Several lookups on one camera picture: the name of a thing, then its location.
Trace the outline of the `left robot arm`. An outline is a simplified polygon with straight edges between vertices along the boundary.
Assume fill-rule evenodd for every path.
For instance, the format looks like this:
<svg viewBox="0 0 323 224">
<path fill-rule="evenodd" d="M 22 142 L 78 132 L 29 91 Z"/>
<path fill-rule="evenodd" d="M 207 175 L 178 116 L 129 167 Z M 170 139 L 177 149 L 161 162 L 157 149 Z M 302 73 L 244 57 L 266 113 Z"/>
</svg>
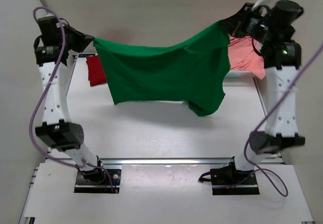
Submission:
<svg viewBox="0 0 323 224">
<path fill-rule="evenodd" d="M 67 105 L 75 67 L 68 62 L 69 51 L 83 52 L 94 38 L 60 24 L 55 16 L 36 22 L 41 35 L 35 40 L 34 51 L 45 97 L 42 124 L 35 127 L 35 134 L 49 148 L 68 155 L 83 175 L 100 172 L 102 164 L 85 145 L 83 128 L 72 122 Z"/>
</svg>

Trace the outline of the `green t-shirt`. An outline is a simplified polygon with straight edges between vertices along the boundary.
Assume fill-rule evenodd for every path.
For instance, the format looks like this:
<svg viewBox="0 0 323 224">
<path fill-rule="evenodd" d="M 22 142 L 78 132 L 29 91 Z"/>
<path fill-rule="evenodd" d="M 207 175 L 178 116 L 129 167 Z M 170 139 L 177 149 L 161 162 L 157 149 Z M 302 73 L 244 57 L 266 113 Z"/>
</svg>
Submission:
<svg viewBox="0 0 323 224">
<path fill-rule="evenodd" d="M 229 44 L 229 35 L 219 23 L 169 47 L 93 41 L 114 104 L 185 101 L 200 117 L 217 111 L 225 97 Z"/>
</svg>

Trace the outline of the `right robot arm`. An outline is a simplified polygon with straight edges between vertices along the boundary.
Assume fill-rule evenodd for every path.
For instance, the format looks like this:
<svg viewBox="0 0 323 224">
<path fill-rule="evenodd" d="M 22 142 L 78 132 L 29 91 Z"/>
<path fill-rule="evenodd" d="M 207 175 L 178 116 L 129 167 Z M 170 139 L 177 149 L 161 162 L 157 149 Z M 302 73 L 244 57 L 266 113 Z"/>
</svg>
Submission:
<svg viewBox="0 0 323 224">
<path fill-rule="evenodd" d="M 233 158 L 238 171 L 251 171 L 272 154 L 305 144 L 296 122 L 295 78 L 301 67 L 300 44 L 292 39 L 292 23 L 304 13 L 298 3 L 281 0 L 273 8 L 245 3 L 234 15 L 220 21 L 231 36 L 250 36 L 262 47 L 268 108 L 264 131 L 253 130 L 243 153 Z"/>
</svg>

